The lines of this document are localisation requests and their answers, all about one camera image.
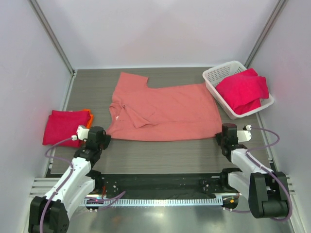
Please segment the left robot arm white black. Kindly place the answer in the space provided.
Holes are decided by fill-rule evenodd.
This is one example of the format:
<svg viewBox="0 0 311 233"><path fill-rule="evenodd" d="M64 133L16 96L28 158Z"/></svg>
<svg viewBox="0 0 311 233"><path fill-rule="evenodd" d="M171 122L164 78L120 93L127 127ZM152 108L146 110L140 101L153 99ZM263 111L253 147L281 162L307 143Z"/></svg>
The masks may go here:
<svg viewBox="0 0 311 233"><path fill-rule="evenodd" d="M28 232L65 233L80 203L90 193L100 193L104 186L102 174L93 169L111 136L104 128L79 126L71 140L82 141L69 167L59 181L42 197L35 196L30 204Z"/></svg>

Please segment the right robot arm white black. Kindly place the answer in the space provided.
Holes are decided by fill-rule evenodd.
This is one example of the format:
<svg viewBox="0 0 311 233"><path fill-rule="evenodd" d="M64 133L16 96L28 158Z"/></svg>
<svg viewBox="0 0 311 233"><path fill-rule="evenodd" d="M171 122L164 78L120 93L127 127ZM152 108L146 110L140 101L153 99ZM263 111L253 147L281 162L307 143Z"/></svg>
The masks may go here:
<svg viewBox="0 0 311 233"><path fill-rule="evenodd" d="M251 154L253 149L239 142L235 124L224 123L222 131L215 137L222 155L236 165L236 168L222 170L220 188L225 192L235 189L242 194L255 218L271 218L278 222L289 220L293 204L286 175L259 162Z"/></svg>

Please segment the salmon pink t-shirt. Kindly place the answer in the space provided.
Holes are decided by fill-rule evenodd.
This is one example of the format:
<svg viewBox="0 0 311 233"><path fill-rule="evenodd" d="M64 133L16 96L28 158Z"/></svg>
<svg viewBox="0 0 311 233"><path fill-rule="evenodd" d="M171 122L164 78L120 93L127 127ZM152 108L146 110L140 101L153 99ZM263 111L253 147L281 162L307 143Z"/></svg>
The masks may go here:
<svg viewBox="0 0 311 233"><path fill-rule="evenodd" d="M150 88L148 77L122 72L109 106L114 139L182 141L214 137L222 120L205 83Z"/></svg>

